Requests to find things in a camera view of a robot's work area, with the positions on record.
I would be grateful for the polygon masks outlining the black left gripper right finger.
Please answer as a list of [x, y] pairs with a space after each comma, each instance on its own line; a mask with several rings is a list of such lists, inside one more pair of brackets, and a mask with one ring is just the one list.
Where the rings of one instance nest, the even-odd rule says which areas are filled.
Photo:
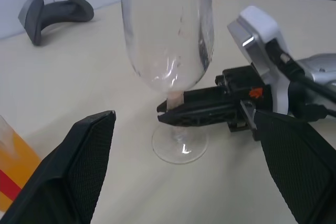
[[335, 149], [307, 122], [256, 111], [255, 136], [297, 223], [335, 223]]

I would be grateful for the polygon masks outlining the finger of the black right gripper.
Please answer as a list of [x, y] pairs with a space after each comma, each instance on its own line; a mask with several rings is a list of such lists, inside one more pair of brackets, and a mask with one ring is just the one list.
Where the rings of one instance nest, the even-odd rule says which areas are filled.
[[233, 98], [226, 87], [210, 87], [186, 91], [183, 94], [184, 103], [176, 108], [169, 109], [167, 101], [161, 103], [157, 112], [196, 113], [232, 113]]
[[217, 123], [237, 124], [241, 122], [238, 107], [231, 102], [224, 103], [185, 103], [163, 112], [158, 107], [157, 119], [161, 123], [179, 127], [201, 127]]

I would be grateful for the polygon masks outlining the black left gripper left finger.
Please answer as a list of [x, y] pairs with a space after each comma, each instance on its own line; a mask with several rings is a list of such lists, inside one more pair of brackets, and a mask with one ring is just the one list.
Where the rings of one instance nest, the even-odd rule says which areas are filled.
[[39, 164], [1, 223], [91, 223], [115, 122], [113, 110], [76, 122]]

